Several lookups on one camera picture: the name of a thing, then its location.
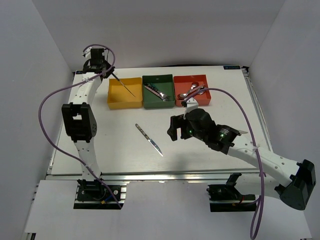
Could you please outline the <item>teal handled knife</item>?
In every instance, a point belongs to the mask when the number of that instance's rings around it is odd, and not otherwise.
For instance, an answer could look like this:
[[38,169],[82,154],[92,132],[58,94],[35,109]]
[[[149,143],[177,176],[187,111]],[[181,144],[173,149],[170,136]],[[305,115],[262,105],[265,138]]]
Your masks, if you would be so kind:
[[136,97],[127,87],[126,85],[114,74],[111,74],[133,97]]

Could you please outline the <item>pink handled spoon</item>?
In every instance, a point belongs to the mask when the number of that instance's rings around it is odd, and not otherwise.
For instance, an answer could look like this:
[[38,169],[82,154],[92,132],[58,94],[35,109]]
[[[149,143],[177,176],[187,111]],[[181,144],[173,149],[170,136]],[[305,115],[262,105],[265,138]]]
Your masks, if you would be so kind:
[[177,96],[177,98],[178,98],[179,100],[183,100],[183,99],[187,98],[188,96],[192,95],[192,94],[195,93],[195,92],[197,92],[197,90],[196,90],[196,91],[188,91],[188,92],[186,92],[186,93],[181,93],[181,94],[179,94],[179,95]]

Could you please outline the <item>black patterned handle knife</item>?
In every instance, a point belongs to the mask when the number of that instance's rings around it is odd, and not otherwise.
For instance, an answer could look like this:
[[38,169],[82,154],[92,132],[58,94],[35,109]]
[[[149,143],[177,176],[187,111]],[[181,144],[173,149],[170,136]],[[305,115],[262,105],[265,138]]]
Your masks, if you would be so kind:
[[144,136],[144,138],[154,147],[154,149],[159,153],[160,156],[164,156],[159,146],[144,132],[144,130],[136,123],[135,127]]

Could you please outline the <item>teal handled spoon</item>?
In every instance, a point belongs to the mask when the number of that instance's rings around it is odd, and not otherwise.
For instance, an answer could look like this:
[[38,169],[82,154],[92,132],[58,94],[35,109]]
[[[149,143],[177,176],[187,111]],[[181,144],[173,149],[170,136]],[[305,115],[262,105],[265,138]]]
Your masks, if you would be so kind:
[[194,96],[197,96],[197,95],[202,95],[205,91],[206,91],[206,87],[204,85],[196,87],[192,90],[192,92],[190,92],[187,95],[186,99],[193,98]]

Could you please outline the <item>pink handled knife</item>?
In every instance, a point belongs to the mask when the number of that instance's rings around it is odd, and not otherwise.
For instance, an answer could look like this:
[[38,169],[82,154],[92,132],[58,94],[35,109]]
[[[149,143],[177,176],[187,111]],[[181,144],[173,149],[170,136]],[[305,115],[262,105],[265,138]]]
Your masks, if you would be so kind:
[[238,132],[239,132],[240,134],[247,134],[247,133],[248,133],[247,131],[244,131],[244,130],[238,130]]

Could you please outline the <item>teal handled fork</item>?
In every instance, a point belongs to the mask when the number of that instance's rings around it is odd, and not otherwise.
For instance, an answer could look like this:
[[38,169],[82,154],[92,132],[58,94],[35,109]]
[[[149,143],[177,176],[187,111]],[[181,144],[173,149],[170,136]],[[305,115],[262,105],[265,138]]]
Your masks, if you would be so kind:
[[161,93],[161,91],[160,91],[156,86],[154,86],[152,83],[147,83],[146,86],[147,86],[149,89],[151,89],[152,91],[154,91],[154,92],[156,92],[156,93],[158,93],[158,94]]

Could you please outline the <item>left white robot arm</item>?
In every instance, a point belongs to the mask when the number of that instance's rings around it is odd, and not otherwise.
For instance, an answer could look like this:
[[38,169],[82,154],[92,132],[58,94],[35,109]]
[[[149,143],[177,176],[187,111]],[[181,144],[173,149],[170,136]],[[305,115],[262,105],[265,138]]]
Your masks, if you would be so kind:
[[105,47],[90,46],[83,51],[85,63],[79,87],[69,103],[61,107],[65,132],[80,159],[82,181],[93,182],[101,176],[94,148],[98,125],[91,104],[103,79],[108,76],[107,70],[114,70],[106,60],[105,50]]

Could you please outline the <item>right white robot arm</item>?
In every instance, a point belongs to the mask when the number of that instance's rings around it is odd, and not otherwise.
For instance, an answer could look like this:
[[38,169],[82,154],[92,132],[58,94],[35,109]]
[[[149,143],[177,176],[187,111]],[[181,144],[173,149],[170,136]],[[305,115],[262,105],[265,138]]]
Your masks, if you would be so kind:
[[297,162],[277,155],[265,148],[254,147],[241,133],[227,125],[216,124],[201,108],[186,114],[171,116],[167,134],[172,141],[194,137],[210,149],[243,160],[275,180],[274,191],[289,207],[303,211],[316,185],[315,165],[309,160]]

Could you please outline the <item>red paper box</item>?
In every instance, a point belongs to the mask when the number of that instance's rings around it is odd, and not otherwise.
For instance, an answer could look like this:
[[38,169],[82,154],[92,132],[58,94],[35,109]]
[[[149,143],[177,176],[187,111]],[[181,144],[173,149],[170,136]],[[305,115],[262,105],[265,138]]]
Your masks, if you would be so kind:
[[[199,86],[205,86],[205,88],[209,87],[205,74],[173,77],[176,107],[182,107],[182,99],[178,99],[178,95],[192,91],[190,88],[193,82],[198,82]],[[203,94],[196,95],[194,98],[197,100],[199,106],[208,106],[212,99],[211,94],[208,91],[205,91]]]

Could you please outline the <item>yellow paper box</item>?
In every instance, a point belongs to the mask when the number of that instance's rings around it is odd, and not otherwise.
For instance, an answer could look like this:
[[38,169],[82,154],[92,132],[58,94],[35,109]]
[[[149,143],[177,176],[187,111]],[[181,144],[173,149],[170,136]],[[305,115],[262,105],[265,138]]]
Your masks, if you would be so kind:
[[107,105],[111,110],[138,109],[143,107],[142,78],[121,78],[120,81],[133,95],[115,78],[109,79]]

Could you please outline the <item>green paper box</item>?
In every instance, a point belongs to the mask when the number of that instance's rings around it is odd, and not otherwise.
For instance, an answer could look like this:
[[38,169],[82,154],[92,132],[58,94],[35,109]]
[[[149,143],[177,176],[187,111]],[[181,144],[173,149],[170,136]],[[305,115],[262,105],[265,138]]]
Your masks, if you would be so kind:
[[[163,101],[145,87],[145,84],[151,84],[160,92],[169,96],[169,101]],[[143,75],[142,76],[142,94],[143,107],[145,109],[164,109],[175,106],[175,88],[172,74],[165,75]]]

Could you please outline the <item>right blue corner label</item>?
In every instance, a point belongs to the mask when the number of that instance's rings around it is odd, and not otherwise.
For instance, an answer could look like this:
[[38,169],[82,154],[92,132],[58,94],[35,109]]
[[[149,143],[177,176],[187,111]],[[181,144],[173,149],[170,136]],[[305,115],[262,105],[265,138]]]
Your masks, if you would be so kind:
[[241,67],[239,65],[224,65],[224,70],[240,70]]

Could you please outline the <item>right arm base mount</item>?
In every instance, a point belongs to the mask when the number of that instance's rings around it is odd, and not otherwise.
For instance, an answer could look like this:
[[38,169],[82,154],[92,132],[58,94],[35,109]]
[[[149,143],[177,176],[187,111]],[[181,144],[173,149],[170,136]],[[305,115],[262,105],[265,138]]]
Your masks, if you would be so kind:
[[254,194],[241,194],[236,189],[241,173],[232,173],[224,184],[210,184],[206,191],[209,195],[211,213],[254,212],[257,200]]

